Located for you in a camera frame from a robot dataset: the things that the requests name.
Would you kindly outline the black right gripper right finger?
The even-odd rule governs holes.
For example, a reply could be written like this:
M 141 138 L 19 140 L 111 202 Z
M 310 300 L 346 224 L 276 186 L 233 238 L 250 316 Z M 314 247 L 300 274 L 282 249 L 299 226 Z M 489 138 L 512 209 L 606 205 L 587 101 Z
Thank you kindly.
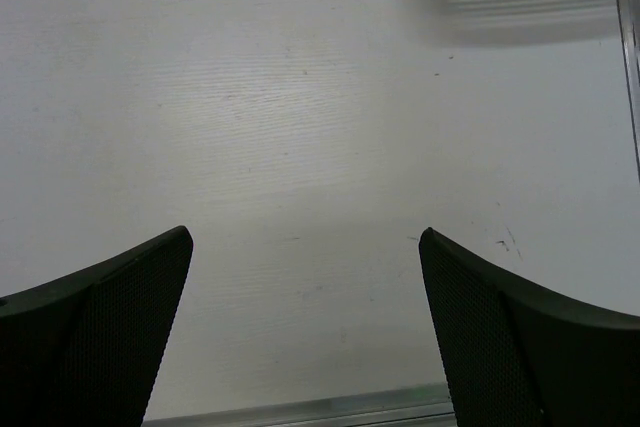
M 458 425 L 638 425 L 638 317 L 556 293 L 433 229 L 419 254 Z

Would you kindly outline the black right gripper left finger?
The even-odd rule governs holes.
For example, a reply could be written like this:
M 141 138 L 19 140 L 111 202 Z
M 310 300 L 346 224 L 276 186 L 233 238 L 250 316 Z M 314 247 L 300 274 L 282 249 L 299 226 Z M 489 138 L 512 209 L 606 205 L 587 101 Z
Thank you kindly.
M 192 253 L 178 226 L 2 298 L 2 425 L 141 425 Z

